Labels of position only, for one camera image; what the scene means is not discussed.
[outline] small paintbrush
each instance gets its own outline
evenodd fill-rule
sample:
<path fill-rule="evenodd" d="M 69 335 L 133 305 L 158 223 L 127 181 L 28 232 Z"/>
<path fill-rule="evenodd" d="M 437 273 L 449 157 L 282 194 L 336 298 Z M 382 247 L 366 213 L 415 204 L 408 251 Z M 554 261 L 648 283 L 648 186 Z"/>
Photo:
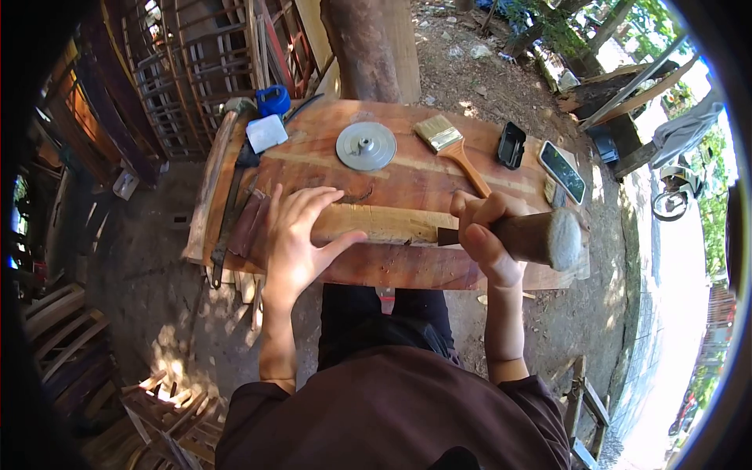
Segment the small paintbrush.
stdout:
<path fill-rule="evenodd" d="M 465 138 L 452 126 L 449 119 L 437 114 L 424 121 L 413 125 L 413 130 L 422 138 L 433 153 L 439 156 L 446 156 L 459 165 L 469 178 L 475 190 L 483 198 L 491 195 L 491 188 L 488 187 L 478 170 L 468 161 L 465 155 Z"/>

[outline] phone screen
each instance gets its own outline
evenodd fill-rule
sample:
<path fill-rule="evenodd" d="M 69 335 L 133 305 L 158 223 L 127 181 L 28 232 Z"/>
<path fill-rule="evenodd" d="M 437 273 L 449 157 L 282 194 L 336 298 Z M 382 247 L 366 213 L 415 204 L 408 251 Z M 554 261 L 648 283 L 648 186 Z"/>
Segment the phone screen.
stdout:
<path fill-rule="evenodd" d="M 561 180 L 562 184 L 575 197 L 580 204 L 585 196 L 585 182 L 580 175 L 569 165 L 564 156 L 556 151 L 556 148 L 549 142 L 543 147 L 541 160 L 548 165 L 548 168 Z"/>

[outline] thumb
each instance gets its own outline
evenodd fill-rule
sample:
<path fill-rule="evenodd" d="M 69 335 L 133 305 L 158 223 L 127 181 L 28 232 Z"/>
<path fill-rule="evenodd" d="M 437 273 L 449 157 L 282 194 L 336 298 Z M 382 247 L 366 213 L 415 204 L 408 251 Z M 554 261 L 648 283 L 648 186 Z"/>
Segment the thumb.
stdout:
<path fill-rule="evenodd" d="M 465 238 L 468 245 L 464 247 L 465 251 L 478 264 L 493 266 L 507 253 L 501 240 L 477 223 L 471 223 L 465 229 Z"/>
<path fill-rule="evenodd" d="M 320 262 L 325 268 L 332 264 L 332 261 L 334 261 L 337 256 L 341 255 L 347 248 L 366 240 L 368 240 L 368 235 L 362 230 L 353 230 L 352 232 L 343 233 L 325 247 L 319 248 Z"/>

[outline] hand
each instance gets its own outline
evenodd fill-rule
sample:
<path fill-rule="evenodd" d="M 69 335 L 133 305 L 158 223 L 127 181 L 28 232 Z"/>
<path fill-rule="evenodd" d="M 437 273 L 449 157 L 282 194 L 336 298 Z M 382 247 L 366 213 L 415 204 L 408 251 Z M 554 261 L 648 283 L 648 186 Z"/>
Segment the hand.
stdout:
<path fill-rule="evenodd" d="M 334 258 L 368 236 L 352 231 L 325 247 L 311 244 L 311 228 L 321 211 L 339 200 L 344 191 L 330 187 L 299 190 L 280 203 L 282 185 L 274 188 L 267 218 L 268 258 L 266 262 L 265 305 L 292 308 L 295 300 Z"/>
<path fill-rule="evenodd" d="M 503 193 L 491 193 L 488 199 L 478 199 L 457 190 L 449 212 L 459 217 L 459 242 L 488 277 L 490 287 L 516 287 L 518 284 L 521 287 L 527 263 L 514 261 L 488 228 L 501 217 L 527 215 L 525 202 Z"/>

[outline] black plastic container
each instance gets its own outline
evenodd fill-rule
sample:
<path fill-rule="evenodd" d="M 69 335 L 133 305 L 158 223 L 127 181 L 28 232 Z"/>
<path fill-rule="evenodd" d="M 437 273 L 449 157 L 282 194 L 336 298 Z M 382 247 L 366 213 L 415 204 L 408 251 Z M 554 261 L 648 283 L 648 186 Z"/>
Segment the black plastic container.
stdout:
<path fill-rule="evenodd" d="M 496 151 L 496 158 L 499 163 L 510 170 L 518 169 L 522 162 L 522 154 L 525 151 L 524 144 L 526 139 L 527 134 L 525 131 L 511 121 L 508 122 L 504 126 L 502 138 L 499 140 L 499 149 Z"/>

